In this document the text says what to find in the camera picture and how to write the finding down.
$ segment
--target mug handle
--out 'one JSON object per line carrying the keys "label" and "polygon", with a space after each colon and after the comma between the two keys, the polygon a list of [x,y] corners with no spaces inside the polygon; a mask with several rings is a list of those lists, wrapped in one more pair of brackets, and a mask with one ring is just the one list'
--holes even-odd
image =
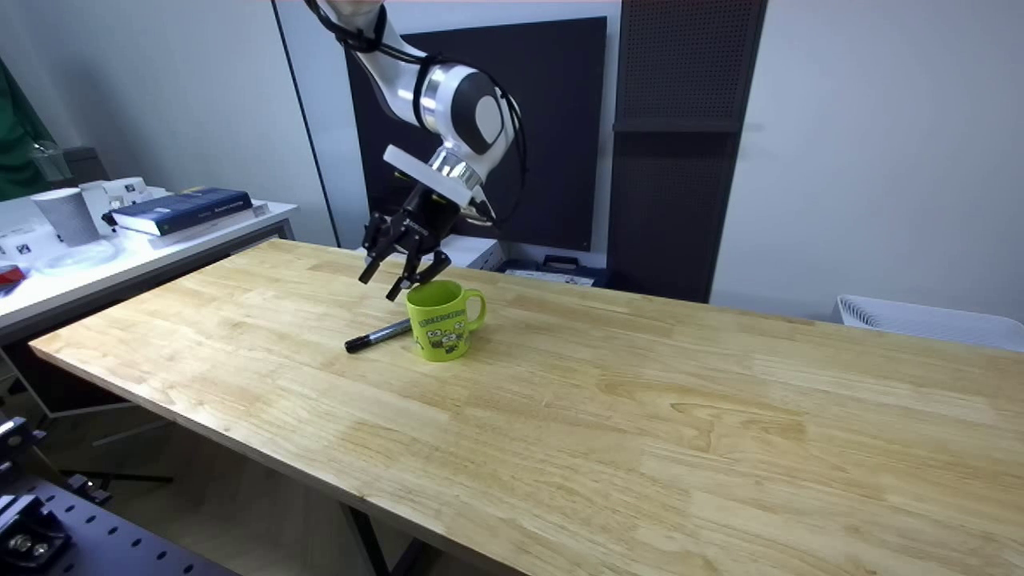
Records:
{"label": "mug handle", "polygon": [[474,288],[466,288],[462,291],[463,301],[468,301],[470,298],[480,298],[480,314],[476,315],[476,318],[466,323],[466,330],[476,330],[483,325],[483,319],[487,316],[487,300],[483,298],[483,292],[476,290]]}

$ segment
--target black monitor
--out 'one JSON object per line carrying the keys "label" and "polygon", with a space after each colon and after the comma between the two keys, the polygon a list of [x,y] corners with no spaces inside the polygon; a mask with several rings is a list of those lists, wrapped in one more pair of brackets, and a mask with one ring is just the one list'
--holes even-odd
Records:
{"label": "black monitor", "polygon": [[[603,16],[407,34],[427,53],[440,52],[486,71],[519,104],[528,146],[526,188],[510,149],[483,186],[499,219],[521,194],[503,230],[459,222],[453,232],[541,246],[590,250],[594,180],[604,86],[607,23]],[[391,215],[414,183],[384,162],[394,145],[426,162],[436,134],[395,120],[381,108],[359,63],[347,55],[352,104],[370,210]]]}

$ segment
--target red object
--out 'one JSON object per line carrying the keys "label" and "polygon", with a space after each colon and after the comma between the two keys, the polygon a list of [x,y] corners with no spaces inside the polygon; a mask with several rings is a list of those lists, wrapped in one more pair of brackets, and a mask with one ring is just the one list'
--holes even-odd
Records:
{"label": "red object", "polygon": [[14,264],[0,265],[0,289],[11,288],[25,280],[25,273]]}

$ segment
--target black marker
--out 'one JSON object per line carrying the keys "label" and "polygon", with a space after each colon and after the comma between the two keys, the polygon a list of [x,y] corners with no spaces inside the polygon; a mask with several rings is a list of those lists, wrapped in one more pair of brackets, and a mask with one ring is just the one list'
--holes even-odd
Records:
{"label": "black marker", "polygon": [[360,349],[366,349],[378,342],[390,340],[391,338],[404,334],[413,329],[413,323],[407,318],[401,322],[395,322],[390,326],[385,326],[380,330],[375,330],[364,336],[357,336],[345,342],[345,352],[355,354]]}

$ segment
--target floor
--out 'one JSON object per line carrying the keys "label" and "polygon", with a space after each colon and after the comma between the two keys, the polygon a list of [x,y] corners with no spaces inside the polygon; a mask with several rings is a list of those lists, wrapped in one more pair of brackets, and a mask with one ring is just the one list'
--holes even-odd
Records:
{"label": "floor", "polygon": [[[42,415],[28,394],[4,400],[0,410],[8,417]],[[113,483],[108,509],[240,575],[367,574],[330,497],[199,435],[168,424],[92,446],[155,420],[141,408],[57,418],[40,448],[59,468],[172,476],[169,485]],[[409,537],[375,526],[385,556],[395,562]],[[430,576],[476,574],[482,572],[443,556]]]}

